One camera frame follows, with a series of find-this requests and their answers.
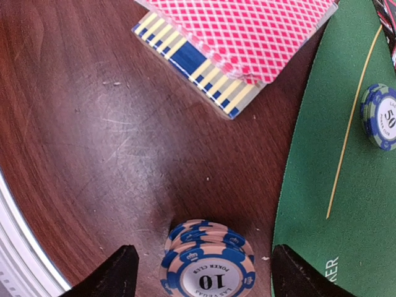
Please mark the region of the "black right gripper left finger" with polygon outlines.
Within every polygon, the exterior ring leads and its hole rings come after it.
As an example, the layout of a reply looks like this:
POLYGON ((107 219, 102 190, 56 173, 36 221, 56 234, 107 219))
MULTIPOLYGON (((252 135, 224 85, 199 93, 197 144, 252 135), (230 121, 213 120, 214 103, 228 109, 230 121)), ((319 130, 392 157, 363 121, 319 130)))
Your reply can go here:
POLYGON ((134 296, 136 293, 139 255, 133 245, 123 245, 95 269, 67 296, 134 296))

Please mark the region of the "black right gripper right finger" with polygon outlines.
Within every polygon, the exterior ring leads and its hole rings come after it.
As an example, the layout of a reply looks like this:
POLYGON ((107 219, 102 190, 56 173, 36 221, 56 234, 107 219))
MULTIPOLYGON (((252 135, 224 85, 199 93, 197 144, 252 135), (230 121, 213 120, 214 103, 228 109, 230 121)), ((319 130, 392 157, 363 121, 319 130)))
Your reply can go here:
POLYGON ((326 279, 286 244, 274 247, 271 270, 276 297, 353 297, 353 294, 326 279))

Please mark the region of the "blue beige 10 chip stack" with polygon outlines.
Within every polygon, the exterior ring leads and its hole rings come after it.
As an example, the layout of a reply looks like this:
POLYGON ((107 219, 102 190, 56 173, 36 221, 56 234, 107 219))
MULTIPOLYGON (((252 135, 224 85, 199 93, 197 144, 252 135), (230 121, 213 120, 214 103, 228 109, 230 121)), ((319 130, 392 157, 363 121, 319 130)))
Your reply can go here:
POLYGON ((160 282, 170 296, 247 296, 256 280, 254 261, 250 243, 231 228, 187 220, 166 239, 160 282))

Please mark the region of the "50 chip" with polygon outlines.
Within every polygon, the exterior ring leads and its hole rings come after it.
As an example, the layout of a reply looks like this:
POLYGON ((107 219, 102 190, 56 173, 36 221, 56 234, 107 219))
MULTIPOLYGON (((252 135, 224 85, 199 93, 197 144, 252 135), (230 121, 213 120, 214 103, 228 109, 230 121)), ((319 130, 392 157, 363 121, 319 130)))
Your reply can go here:
POLYGON ((395 89, 374 84, 361 98, 360 116, 369 140, 382 150, 395 149, 395 89))

